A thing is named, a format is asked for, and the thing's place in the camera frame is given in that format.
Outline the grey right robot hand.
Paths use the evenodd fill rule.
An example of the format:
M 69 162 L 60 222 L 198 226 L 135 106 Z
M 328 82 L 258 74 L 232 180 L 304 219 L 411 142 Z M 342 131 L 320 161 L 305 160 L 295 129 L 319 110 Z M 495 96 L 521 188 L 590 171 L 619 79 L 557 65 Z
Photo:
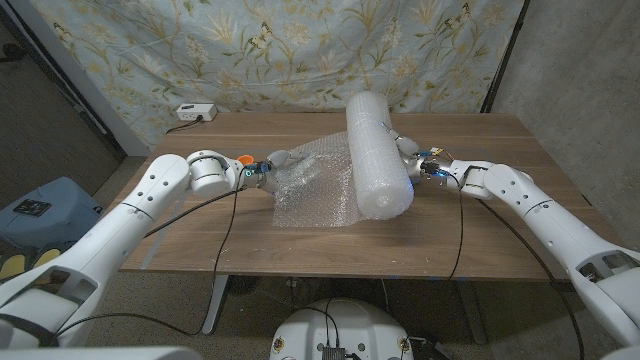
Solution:
M 394 140 L 411 183 L 413 185 L 419 184 L 423 177 L 420 165 L 425 160 L 425 156 L 421 154 L 419 145 L 414 140 L 400 135 L 385 122 L 382 122 L 381 126 Z

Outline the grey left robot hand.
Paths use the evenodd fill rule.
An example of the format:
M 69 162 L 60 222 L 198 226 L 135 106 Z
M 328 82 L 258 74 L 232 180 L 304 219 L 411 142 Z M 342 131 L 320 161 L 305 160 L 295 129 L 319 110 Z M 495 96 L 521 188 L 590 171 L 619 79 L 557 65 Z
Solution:
M 274 194 L 279 188 L 278 173 L 282 172 L 287 163 L 301 161 L 310 156 L 308 152 L 294 150 L 277 150 L 267 156 L 265 161 L 257 164 L 256 187 L 269 194 Z

